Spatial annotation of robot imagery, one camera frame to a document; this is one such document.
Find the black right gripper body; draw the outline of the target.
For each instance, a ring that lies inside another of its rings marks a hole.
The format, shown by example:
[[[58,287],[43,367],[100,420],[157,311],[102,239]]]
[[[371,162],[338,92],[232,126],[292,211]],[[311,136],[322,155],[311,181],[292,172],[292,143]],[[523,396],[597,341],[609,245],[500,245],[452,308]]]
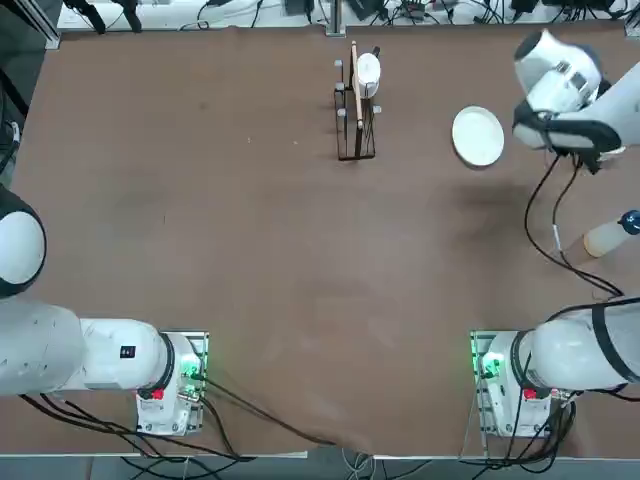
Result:
[[[591,149],[578,149],[570,154],[572,162],[577,169],[583,168],[590,174],[600,171],[600,154]]]

